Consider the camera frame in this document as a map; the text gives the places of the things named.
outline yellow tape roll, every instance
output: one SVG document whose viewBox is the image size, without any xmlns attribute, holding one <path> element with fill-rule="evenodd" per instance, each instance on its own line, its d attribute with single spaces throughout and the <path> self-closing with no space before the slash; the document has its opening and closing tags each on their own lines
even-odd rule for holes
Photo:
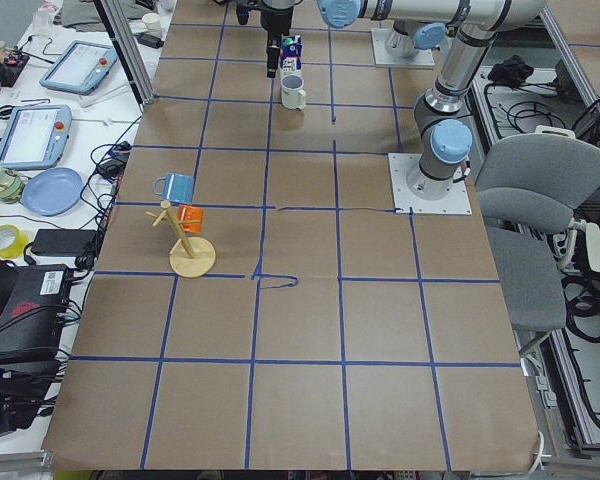
<svg viewBox="0 0 600 480">
<path fill-rule="evenodd" d="M 22 255 L 27 243 L 29 243 L 29 239 L 17 227 L 13 225 L 0 226 L 0 257 L 10 259 Z"/>
</svg>

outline gray office chair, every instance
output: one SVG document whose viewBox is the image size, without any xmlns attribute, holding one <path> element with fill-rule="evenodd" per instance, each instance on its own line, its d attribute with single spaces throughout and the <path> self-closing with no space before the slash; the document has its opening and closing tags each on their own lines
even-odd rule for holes
<svg viewBox="0 0 600 480">
<path fill-rule="evenodd" d="M 565 326 L 559 267 L 573 254 L 577 231 L 586 231 L 590 263 L 600 270 L 599 229 L 576 221 L 577 208 L 600 186 L 600 149 L 555 134 L 515 135 L 497 142 L 476 178 L 476 190 L 515 330 L 536 332 L 520 349 L 525 356 L 551 331 Z M 567 231 L 558 264 L 547 245 L 528 235 L 489 226 L 491 219 L 523 224 L 546 234 Z"/>
</svg>

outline red label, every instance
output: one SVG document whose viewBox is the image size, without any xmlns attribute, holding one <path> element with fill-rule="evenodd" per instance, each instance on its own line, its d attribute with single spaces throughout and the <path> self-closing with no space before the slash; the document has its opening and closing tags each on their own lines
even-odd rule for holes
<svg viewBox="0 0 600 480">
<path fill-rule="evenodd" d="M 23 315 L 34 308 L 38 308 L 39 306 L 40 304 L 38 303 L 20 302 L 18 305 L 16 305 L 16 308 L 11 311 L 11 318 L 19 317 L 20 315 Z"/>
</svg>

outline wooden base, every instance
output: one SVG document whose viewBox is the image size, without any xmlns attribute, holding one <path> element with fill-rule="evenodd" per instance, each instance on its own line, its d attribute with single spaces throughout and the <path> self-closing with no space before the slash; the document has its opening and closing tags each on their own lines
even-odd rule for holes
<svg viewBox="0 0 600 480">
<path fill-rule="evenodd" d="M 188 237 L 188 240 L 195 257 L 189 257 L 182 242 L 178 240 L 169 252 L 169 263 L 173 271 L 181 277 L 201 277 L 216 263 L 216 249 L 211 242 L 201 237 Z"/>
</svg>

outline black case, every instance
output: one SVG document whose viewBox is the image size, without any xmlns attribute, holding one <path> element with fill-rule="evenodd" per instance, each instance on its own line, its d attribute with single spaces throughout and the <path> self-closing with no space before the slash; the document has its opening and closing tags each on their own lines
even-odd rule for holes
<svg viewBox="0 0 600 480">
<path fill-rule="evenodd" d="M 31 245 L 34 255 L 49 257 L 77 257 L 93 250 L 89 243 L 95 242 L 95 230 L 60 230 L 43 228 L 38 230 Z"/>
</svg>

